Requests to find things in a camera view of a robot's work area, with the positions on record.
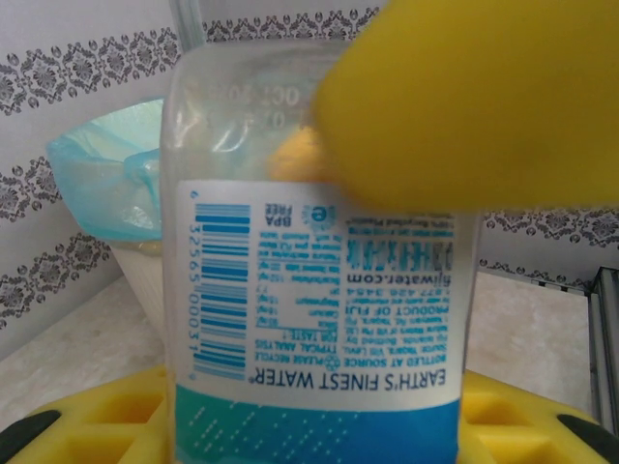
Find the damask pattern wallpaper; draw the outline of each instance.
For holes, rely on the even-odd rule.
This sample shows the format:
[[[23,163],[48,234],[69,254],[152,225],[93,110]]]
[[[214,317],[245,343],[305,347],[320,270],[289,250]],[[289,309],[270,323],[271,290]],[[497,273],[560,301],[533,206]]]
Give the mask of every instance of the damask pattern wallpaper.
[[[138,0],[130,7],[111,0],[107,22],[63,19],[71,33],[54,29],[52,20],[66,10],[29,2],[39,7],[35,19],[44,24],[43,36],[62,33],[74,40],[33,46],[31,36],[15,38],[14,24],[5,37],[0,32],[0,359],[120,274],[107,245],[84,235],[71,219],[44,144],[93,117],[164,95],[181,53],[166,0]],[[83,8],[77,0],[61,4],[69,11]],[[353,40],[381,6],[363,0],[204,4],[210,42]],[[0,18],[0,26],[9,17]],[[490,213],[479,265],[586,290],[600,266],[619,266],[619,212]]]

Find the white label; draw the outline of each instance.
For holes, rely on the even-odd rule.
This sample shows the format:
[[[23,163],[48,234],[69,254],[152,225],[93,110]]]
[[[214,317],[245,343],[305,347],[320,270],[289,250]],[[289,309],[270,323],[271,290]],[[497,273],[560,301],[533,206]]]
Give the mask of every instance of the white label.
[[[186,181],[177,199],[180,385],[340,411],[459,398],[474,217],[377,217],[314,184]]]

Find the countertop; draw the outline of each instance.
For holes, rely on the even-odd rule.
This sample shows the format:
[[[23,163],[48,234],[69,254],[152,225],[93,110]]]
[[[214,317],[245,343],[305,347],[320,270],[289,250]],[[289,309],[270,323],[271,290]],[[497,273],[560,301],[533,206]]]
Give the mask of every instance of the countertop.
[[[478,274],[467,367],[589,412],[584,297]],[[50,401],[163,362],[124,278],[0,362],[0,430]]]

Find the clear plastic bottle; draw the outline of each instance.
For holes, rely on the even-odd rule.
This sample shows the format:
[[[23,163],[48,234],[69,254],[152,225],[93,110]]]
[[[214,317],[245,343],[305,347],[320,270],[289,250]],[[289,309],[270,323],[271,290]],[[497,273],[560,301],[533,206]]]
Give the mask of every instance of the clear plastic bottle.
[[[367,212],[324,182],[304,123],[346,46],[209,45],[176,68],[170,462],[455,462],[478,221]]]

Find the barcode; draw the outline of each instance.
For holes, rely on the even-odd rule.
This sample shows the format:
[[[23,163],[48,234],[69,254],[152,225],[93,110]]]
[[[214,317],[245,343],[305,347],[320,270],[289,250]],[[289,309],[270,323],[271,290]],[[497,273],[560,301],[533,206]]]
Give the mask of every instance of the barcode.
[[[198,372],[245,379],[248,277],[250,274],[249,205],[195,206],[202,229],[200,347],[193,354]]]

